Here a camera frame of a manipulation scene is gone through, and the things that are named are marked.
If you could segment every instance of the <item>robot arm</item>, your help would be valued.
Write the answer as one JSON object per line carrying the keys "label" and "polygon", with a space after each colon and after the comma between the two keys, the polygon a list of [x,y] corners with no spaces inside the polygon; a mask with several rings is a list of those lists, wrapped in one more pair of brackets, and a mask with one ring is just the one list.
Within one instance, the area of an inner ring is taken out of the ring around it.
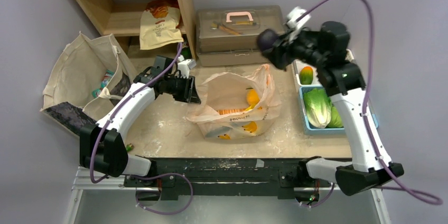
{"label": "robot arm", "polygon": [[330,161],[321,157],[312,157],[301,162],[304,178],[324,179],[337,183],[346,195],[353,195],[391,180],[378,162],[382,159],[396,176],[403,175],[403,167],[392,163],[375,127],[372,127],[380,156],[375,155],[372,143],[363,122],[367,116],[373,125],[370,113],[363,114],[361,104],[366,84],[356,64],[346,60],[346,49],[350,40],[347,28],[339,22],[325,22],[320,31],[300,29],[309,17],[297,22],[305,12],[295,8],[287,16],[289,31],[277,35],[265,30],[257,39],[257,45],[267,59],[278,69],[299,59],[316,67],[319,82],[338,110],[344,124],[352,153],[352,162]]}
{"label": "robot arm", "polygon": [[[95,125],[85,125],[80,132],[80,164],[84,167],[90,166],[91,153],[96,138],[100,131],[109,121],[102,136],[102,141],[95,155],[95,171],[110,176],[132,174],[147,176],[151,173],[151,161],[126,152],[124,140],[129,128],[142,111],[151,104],[159,95],[166,93],[174,97],[176,101],[200,104],[201,100],[196,92],[195,78],[190,76],[190,69],[195,66],[194,60],[178,60],[177,69],[179,76],[165,74],[152,86],[144,87],[146,83],[160,74],[173,60],[157,56],[152,67],[140,73],[131,85],[128,93],[104,118]],[[144,87],[139,93],[133,93]]]}

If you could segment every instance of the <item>paper bag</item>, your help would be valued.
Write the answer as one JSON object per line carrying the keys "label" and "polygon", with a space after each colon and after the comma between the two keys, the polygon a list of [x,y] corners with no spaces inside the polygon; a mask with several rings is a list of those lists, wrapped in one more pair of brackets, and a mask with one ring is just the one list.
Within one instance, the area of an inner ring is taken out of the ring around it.
{"label": "paper bag", "polygon": [[140,49],[151,50],[170,43],[183,42],[178,29],[181,11],[177,0],[148,3],[140,18]]}
{"label": "paper bag", "polygon": [[[219,114],[219,110],[247,109],[246,96],[250,88],[260,99],[253,109]],[[238,139],[260,135],[280,115],[280,96],[268,64],[248,77],[230,72],[214,74],[198,85],[197,91],[202,104],[190,104],[186,118],[199,126],[205,138]]]}

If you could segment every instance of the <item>plastic bag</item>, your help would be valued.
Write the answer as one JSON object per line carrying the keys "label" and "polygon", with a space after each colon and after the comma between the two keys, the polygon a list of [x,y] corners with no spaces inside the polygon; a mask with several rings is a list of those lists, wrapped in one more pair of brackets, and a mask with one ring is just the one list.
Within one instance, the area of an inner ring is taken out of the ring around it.
{"label": "plastic bag", "polygon": [[[247,109],[246,95],[250,88],[260,98],[253,109],[219,114],[219,110]],[[248,77],[230,72],[214,74],[198,85],[197,91],[202,104],[189,105],[186,118],[199,126],[205,138],[257,136],[267,131],[280,115],[282,102],[268,64]]]}

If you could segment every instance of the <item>gray toolbox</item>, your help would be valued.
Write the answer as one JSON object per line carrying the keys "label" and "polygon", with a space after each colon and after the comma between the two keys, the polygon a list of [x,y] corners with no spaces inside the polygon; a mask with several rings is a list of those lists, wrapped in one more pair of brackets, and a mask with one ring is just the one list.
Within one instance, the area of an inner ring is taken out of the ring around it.
{"label": "gray toolbox", "polygon": [[265,29],[285,32],[279,6],[198,10],[197,54],[203,66],[267,63],[256,38]]}

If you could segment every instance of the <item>yellow fruit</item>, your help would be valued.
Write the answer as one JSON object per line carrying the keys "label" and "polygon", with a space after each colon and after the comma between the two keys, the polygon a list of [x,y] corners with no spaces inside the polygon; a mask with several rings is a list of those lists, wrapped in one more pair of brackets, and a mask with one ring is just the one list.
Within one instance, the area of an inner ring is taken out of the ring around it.
{"label": "yellow fruit", "polygon": [[230,136],[227,134],[224,135],[219,135],[218,138],[222,138],[222,139],[230,139]]}
{"label": "yellow fruit", "polygon": [[243,125],[242,128],[245,131],[248,131],[250,133],[254,133],[257,130],[258,127],[257,127],[257,124],[254,121],[252,121],[252,122],[250,122],[247,125]]}
{"label": "yellow fruit", "polygon": [[257,103],[260,102],[260,98],[258,97],[258,94],[255,91],[255,89],[251,89],[247,92],[246,100],[247,103],[252,107],[255,107],[255,105],[257,105]]}

